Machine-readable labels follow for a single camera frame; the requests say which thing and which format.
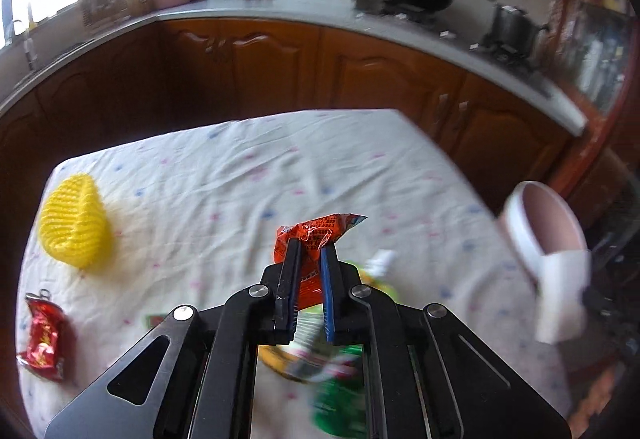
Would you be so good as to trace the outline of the orange red snack wrapper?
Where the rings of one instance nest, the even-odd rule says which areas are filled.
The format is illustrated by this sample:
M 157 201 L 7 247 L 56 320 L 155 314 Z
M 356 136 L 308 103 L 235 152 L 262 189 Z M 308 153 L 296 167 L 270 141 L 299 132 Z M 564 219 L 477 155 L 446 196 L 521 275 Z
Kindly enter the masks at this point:
M 322 303 L 321 249 L 328 244 L 335 244 L 348 230 L 366 219 L 362 214 L 328 214 L 296 225 L 281 225 L 277 229 L 273 247 L 273 260 L 276 263 L 284 260 L 289 240 L 298 240 L 303 248 L 298 294 L 300 310 Z

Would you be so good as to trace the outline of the pink white trash bin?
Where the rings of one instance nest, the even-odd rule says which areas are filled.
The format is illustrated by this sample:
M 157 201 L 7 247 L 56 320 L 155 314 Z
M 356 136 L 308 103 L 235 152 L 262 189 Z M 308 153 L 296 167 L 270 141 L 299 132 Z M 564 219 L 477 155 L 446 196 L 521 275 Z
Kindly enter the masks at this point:
M 519 183 L 504 202 L 499 227 L 528 276 L 538 282 L 544 259 L 590 259 L 584 231 L 563 197 L 537 181 Z

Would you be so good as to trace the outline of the green snack bag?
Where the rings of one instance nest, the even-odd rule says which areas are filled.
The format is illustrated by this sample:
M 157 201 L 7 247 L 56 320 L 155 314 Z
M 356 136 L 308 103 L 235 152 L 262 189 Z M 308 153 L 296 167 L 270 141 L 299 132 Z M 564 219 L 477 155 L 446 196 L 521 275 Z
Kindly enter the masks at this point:
M 332 437 L 367 437 L 362 359 L 361 346 L 343 347 L 321 371 L 311 418 Z

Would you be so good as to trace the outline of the green milk carton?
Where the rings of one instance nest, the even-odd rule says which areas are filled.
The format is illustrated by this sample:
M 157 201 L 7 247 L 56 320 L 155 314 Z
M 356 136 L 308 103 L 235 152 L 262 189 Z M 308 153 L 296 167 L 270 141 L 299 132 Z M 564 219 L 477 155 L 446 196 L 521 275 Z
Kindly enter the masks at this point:
M 145 328 L 149 331 L 154 329 L 155 326 L 162 323 L 165 320 L 165 315 L 145 315 L 143 323 Z

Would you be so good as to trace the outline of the white dotted tablecloth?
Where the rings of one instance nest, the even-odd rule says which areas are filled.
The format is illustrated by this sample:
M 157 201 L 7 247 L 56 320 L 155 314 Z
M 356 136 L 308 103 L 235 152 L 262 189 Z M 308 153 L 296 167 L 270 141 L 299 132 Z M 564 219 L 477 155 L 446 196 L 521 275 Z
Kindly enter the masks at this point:
M 260 279 L 283 225 L 360 214 L 337 242 L 362 265 L 390 249 L 402 303 L 442 303 L 560 413 L 570 391 L 559 350 L 534 337 L 532 284 L 495 218 L 448 157 L 393 110 L 305 110 L 183 130 L 61 162 L 96 181 L 114 246 L 85 272 L 29 237 L 18 289 L 47 289 L 77 339 L 60 383 L 21 371 L 37 437 L 146 331 L 150 315 L 206 309 Z

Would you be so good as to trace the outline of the yellow foam fruit net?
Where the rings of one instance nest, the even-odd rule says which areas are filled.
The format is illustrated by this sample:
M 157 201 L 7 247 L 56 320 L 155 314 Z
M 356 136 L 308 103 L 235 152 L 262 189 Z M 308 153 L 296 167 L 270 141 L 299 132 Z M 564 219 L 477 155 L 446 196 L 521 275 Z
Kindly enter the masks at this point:
M 77 269 L 108 258 L 111 222 L 93 177 L 73 174 L 51 192 L 40 210 L 38 240 L 50 257 Z

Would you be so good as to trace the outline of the crushed red drink can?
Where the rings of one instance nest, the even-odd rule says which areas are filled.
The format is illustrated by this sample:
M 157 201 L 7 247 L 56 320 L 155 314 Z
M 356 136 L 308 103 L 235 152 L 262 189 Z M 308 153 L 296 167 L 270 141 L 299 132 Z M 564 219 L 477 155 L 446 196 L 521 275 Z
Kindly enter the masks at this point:
M 16 355 L 17 363 L 38 377 L 62 381 L 66 315 L 47 289 L 27 293 L 25 300 L 30 313 L 29 333 L 26 349 Z

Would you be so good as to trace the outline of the brown wooden lower cabinets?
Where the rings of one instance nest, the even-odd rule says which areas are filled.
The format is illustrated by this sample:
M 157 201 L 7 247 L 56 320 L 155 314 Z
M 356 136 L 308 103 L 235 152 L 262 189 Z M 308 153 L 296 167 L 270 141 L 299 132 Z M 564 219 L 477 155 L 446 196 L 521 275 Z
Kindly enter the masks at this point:
M 1 118 L 1 212 L 27 217 L 70 156 L 171 130 L 293 110 L 393 108 L 498 210 L 544 180 L 570 133 L 506 87 L 390 41 L 306 23 L 161 21 L 100 43 Z

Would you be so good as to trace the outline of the black gas stove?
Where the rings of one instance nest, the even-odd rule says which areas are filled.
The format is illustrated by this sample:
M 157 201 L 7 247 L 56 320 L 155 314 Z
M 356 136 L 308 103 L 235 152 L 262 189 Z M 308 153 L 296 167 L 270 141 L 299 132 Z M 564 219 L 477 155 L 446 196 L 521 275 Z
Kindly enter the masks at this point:
M 393 41 L 441 58 L 521 98 L 540 96 L 551 101 L 561 93 L 561 90 L 538 70 L 526 70 L 500 63 L 487 49 L 466 40 L 455 30 L 448 29 L 441 21 L 435 21 L 433 25 L 419 24 L 410 22 L 408 16 L 403 13 L 378 15 L 358 10 L 352 16 L 363 34 Z

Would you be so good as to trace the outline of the steel stock pot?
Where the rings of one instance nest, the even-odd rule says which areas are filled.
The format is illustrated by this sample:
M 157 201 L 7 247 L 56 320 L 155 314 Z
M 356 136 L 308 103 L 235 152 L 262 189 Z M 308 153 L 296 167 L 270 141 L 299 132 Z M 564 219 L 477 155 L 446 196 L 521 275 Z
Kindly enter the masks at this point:
M 494 6 L 490 29 L 480 45 L 490 51 L 506 50 L 521 58 L 532 55 L 541 32 L 550 32 L 548 24 L 534 23 L 528 13 L 518 6 L 498 0 L 486 0 Z

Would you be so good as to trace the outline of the dish rack on counter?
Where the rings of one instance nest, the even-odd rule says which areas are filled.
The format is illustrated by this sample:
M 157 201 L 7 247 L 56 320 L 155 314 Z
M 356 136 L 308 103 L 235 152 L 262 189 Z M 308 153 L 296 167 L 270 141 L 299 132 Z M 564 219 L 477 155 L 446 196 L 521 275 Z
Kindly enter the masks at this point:
M 126 0 L 79 0 L 79 7 L 86 27 L 115 21 L 128 12 Z

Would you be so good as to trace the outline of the silver sink faucet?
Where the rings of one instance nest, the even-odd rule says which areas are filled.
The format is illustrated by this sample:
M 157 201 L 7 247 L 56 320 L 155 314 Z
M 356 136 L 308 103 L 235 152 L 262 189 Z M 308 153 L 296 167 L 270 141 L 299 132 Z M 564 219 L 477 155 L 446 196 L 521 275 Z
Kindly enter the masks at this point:
M 19 34 L 16 32 L 17 26 L 24 27 L 24 30 Z M 17 43 L 22 48 L 29 73 L 35 72 L 37 69 L 38 55 L 29 27 L 21 20 L 12 20 L 9 22 L 9 25 L 6 26 L 6 31 L 4 33 L 6 34 L 6 39 L 9 40 L 9 43 Z

